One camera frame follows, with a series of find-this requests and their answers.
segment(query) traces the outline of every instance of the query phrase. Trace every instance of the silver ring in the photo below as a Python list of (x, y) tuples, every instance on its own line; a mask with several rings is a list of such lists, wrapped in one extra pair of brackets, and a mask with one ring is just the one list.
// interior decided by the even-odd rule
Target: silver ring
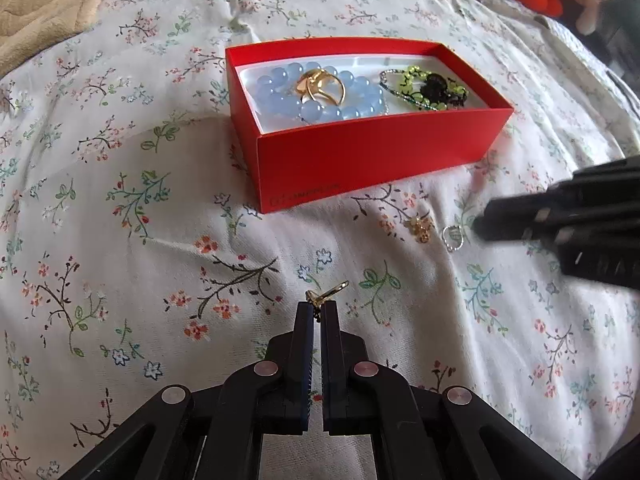
[[(446, 234), (450, 229), (454, 229), (456, 231), (458, 231), (458, 234), (460, 235), (460, 244), (457, 246), (452, 246), (449, 241), (447, 240)], [(442, 243), (444, 243), (444, 246), (447, 248), (447, 251), (449, 251), (449, 253), (453, 253), (457, 250), (460, 249), (460, 247), (462, 247), (465, 244), (465, 236), (462, 233), (462, 227), (460, 227), (459, 225), (448, 225), (446, 226), (441, 234), (440, 234), (440, 238), (442, 239)]]

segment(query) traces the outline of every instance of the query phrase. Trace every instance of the blue flower print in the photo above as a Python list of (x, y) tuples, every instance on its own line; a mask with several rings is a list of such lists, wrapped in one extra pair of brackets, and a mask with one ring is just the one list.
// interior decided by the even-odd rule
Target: blue flower print
[(300, 268), (298, 269), (298, 277), (307, 283), (311, 283), (313, 279), (309, 277), (310, 272), (311, 272), (311, 267), (305, 267), (300, 265)]
[(129, 361), (129, 356), (124, 353), (122, 348), (111, 350), (111, 357), (113, 357), (113, 362), (116, 366), (126, 366), (127, 361)]
[(155, 381), (158, 380), (158, 377), (164, 375), (160, 369), (160, 363), (152, 363), (151, 361), (146, 362), (143, 371), (145, 373), (145, 377), (151, 378)]
[(316, 251), (316, 259), (318, 260), (318, 264), (325, 265), (330, 264), (334, 260), (331, 251), (325, 248)]

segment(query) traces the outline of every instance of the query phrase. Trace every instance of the gold ring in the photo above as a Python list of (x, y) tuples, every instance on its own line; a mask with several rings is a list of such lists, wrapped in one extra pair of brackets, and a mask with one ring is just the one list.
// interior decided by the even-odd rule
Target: gold ring
[[(334, 79), (340, 85), (340, 100), (328, 94), (322, 89), (322, 82), (326, 79)], [(305, 72), (296, 83), (296, 92), (302, 97), (308, 96), (313, 101), (317, 101), (315, 95), (321, 95), (332, 104), (339, 106), (344, 102), (346, 96), (346, 88), (338, 76), (335, 76), (323, 68), (314, 68)]]

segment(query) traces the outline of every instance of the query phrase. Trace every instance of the metal pivot pin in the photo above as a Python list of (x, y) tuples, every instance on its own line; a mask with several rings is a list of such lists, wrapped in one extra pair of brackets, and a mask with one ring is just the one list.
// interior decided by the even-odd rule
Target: metal pivot pin
[(308, 290), (305, 293), (306, 300), (314, 306), (314, 319), (320, 323), (320, 307), (322, 304), (328, 300), (334, 294), (337, 294), (345, 287), (349, 286), (348, 281), (342, 282), (340, 285), (334, 286), (334, 288), (329, 289), (328, 291), (320, 294), (319, 296), (312, 290)]
[(378, 365), (371, 361), (360, 361), (353, 367), (353, 371), (360, 377), (373, 377), (378, 374)]
[(452, 404), (465, 406), (471, 402), (472, 395), (466, 388), (463, 388), (462, 386), (455, 386), (447, 392), (447, 399), (449, 399), (449, 402)]
[(273, 361), (260, 361), (255, 364), (254, 373), (260, 377), (270, 377), (278, 373), (278, 365)]
[(162, 400), (167, 404), (178, 404), (182, 402), (187, 394), (180, 386), (169, 386), (164, 392), (162, 392)]

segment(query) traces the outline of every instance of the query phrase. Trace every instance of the green leaf print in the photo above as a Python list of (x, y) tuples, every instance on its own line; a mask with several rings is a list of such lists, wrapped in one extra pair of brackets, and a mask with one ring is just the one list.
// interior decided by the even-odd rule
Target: green leaf print
[(358, 283), (358, 286), (364, 290), (373, 290), (373, 295), (367, 303), (362, 304), (358, 307), (356, 302), (349, 305), (348, 314), (353, 314), (355, 317), (358, 317), (358, 308), (362, 309), (365, 307), (371, 308), (371, 313), (373, 314), (373, 318), (376, 320), (376, 323), (389, 326), (391, 322), (391, 313), (388, 313), (388, 320), (382, 319), (380, 314), (380, 309), (385, 305), (385, 300), (381, 297), (381, 292), (384, 289), (385, 285), (389, 285), (391, 288), (395, 290), (400, 290), (402, 285), (400, 280), (389, 273), (388, 266), (386, 264), (386, 260), (384, 260), (385, 264), (385, 273), (380, 278), (375, 269), (365, 269), (362, 272), (364, 280)]
[(149, 216), (145, 214), (145, 209), (142, 204), (149, 204), (152, 200), (154, 202), (165, 202), (169, 200), (170, 189), (164, 187), (164, 180), (169, 175), (165, 174), (162, 177), (158, 177), (158, 174), (154, 170), (142, 171), (140, 180), (144, 188), (140, 191), (136, 191), (135, 187), (130, 190), (126, 189), (124, 179), (126, 175), (120, 173), (120, 179), (116, 183), (116, 186), (109, 192), (107, 192), (106, 200), (116, 200), (116, 197), (120, 203), (113, 210), (114, 216), (123, 216), (122, 227), (129, 229), (129, 237), (132, 233), (139, 233), (142, 238), (142, 244), (146, 244), (146, 240), (150, 238), (146, 225), (149, 223)]
[(187, 112), (183, 112), (180, 115), (177, 112), (173, 112), (169, 115), (168, 120), (162, 121), (162, 126), (155, 126), (153, 129), (154, 136), (156, 137), (154, 140), (143, 140), (140, 143), (140, 148), (145, 151), (154, 150), (156, 153), (158, 152), (158, 147), (160, 146), (160, 139), (165, 139), (168, 142), (173, 142), (175, 140), (175, 134), (180, 131), (182, 126), (186, 126), (190, 124), (190, 120), (184, 120), (183, 117), (187, 114)]
[(473, 312), (476, 322), (486, 324), (489, 334), (494, 326), (497, 326), (498, 333), (505, 336), (509, 329), (498, 320), (498, 311), (488, 301), (489, 298), (502, 294), (502, 285), (494, 282), (491, 276), (494, 270), (490, 269), (485, 273), (479, 264), (467, 264), (466, 270), (471, 277), (471, 284), (465, 282), (464, 285), (461, 285), (458, 278), (456, 278), (456, 285), (460, 291), (471, 292), (471, 295), (465, 299), (466, 309)]
[(18, 372), (18, 396), (22, 400), (33, 402), (34, 395), (40, 393), (38, 389), (40, 383), (36, 381), (28, 369), (31, 363), (30, 357), (27, 355), (18, 357), (16, 355), (17, 348), (15, 342), (9, 341), (9, 335), (6, 330), (4, 331), (4, 347), (6, 349), (9, 368)]

